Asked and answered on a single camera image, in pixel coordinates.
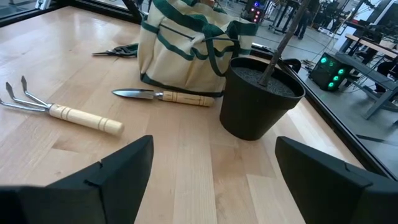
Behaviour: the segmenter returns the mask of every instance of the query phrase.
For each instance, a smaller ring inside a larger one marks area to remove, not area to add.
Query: garden knife
[[[186,103],[190,105],[198,106],[211,106],[214,103],[214,99],[207,96],[191,95],[186,93],[176,93],[172,91],[161,91],[155,92],[154,90],[140,90],[140,89],[119,89],[113,90],[112,93],[118,96],[130,97],[130,98],[143,98],[150,99],[157,98],[163,101]]]

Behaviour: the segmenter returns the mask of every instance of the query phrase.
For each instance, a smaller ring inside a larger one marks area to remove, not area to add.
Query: black equipment
[[[153,156],[153,138],[144,136],[46,187],[2,186],[0,223],[134,223]]]
[[[309,77],[322,90],[336,91],[351,69],[353,69],[351,65],[324,53],[315,68],[310,72]]]
[[[306,224],[397,223],[397,182],[287,137],[275,154]]]
[[[261,23],[264,17],[264,7],[261,1],[248,1],[245,7],[245,13],[242,15],[243,19],[253,23]]]

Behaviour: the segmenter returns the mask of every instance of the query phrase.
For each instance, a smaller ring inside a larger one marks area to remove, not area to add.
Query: electronic device
[[[309,78],[322,90],[336,91],[351,69],[353,69],[351,65],[324,53],[315,68],[310,72]]]
[[[245,13],[243,19],[251,21],[253,23],[260,23],[264,16],[264,5],[261,5],[260,1],[248,1],[245,7]]]

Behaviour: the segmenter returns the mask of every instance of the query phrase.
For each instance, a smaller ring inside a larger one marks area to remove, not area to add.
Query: soil
[[[267,86],[262,86],[258,84],[258,79],[260,79],[262,72],[253,70],[250,68],[236,67],[233,68],[234,72],[250,84],[257,86],[265,91],[270,93],[279,95],[279,96],[287,96],[287,97],[295,97],[294,92],[281,81],[276,78],[271,77]]]

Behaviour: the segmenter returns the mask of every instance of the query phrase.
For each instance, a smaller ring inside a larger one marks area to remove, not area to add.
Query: wooden handle
[[[54,104],[50,107],[49,112],[54,118],[59,118],[64,121],[80,124],[114,135],[119,135],[124,130],[124,125],[118,121],[75,110],[67,106]]]
[[[199,106],[211,106],[214,103],[214,99],[212,97],[176,93],[172,91],[163,91],[162,100]]]

